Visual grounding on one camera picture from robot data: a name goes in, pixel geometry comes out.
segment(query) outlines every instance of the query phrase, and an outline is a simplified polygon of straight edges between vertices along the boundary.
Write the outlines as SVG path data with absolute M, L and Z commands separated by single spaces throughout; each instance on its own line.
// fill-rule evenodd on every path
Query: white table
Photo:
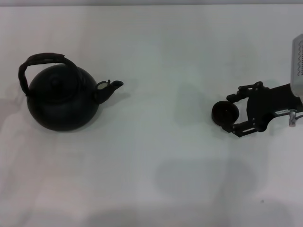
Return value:
M 290 82 L 302 12 L 0 8 L 0 226 L 302 226 L 303 121 L 289 128 L 277 118 L 239 139 L 210 118 L 240 85 Z M 40 52 L 125 85 L 92 124 L 48 131 L 30 116 L 17 77 Z M 45 67 L 30 67 L 28 80 Z

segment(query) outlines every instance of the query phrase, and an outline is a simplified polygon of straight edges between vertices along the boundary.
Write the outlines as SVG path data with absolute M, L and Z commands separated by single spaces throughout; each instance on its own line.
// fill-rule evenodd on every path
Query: kettle handle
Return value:
M 18 72 L 18 78 L 20 81 L 21 88 L 26 96 L 30 95 L 27 79 L 25 77 L 25 71 L 27 70 L 28 66 L 31 65 L 42 65 L 42 64 L 49 64 L 49 63 L 62 63 L 70 67 L 73 70 L 78 79 L 81 81 L 80 84 L 84 84 L 84 79 L 79 71 L 78 67 L 70 60 L 65 58 L 63 54 L 58 53 L 39 53 L 30 56 L 20 67 Z

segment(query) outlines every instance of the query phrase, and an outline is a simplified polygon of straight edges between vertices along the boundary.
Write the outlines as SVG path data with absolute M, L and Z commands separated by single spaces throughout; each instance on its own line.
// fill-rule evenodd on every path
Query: teapot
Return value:
M 28 86 L 28 66 L 60 63 L 38 73 Z M 96 83 L 85 70 L 62 54 L 40 53 L 30 56 L 19 67 L 18 78 L 33 118 L 45 128 L 71 131 L 88 123 L 101 103 L 123 85 L 121 81 Z

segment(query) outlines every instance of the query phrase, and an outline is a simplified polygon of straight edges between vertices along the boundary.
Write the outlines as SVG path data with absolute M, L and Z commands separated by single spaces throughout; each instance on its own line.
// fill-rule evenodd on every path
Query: white label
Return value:
M 280 111 L 277 111 L 277 112 L 275 112 L 276 114 L 278 114 L 278 115 L 280 115 L 280 114 L 287 114 L 287 113 L 289 113 L 289 110 L 280 110 Z

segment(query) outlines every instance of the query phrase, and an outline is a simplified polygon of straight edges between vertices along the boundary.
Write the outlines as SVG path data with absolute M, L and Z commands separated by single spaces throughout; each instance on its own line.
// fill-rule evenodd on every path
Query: robotic arm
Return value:
M 248 98 L 246 122 L 235 124 L 239 110 L 234 103 Z M 293 41 L 291 83 L 269 89 L 262 82 L 240 86 L 236 94 L 213 106 L 212 119 L 225 131 L 238 137 L 265 131 L 269 122 L 289 115 L 289 126 L 294 127 L 296 114 L 303 112 L 303 34 Z

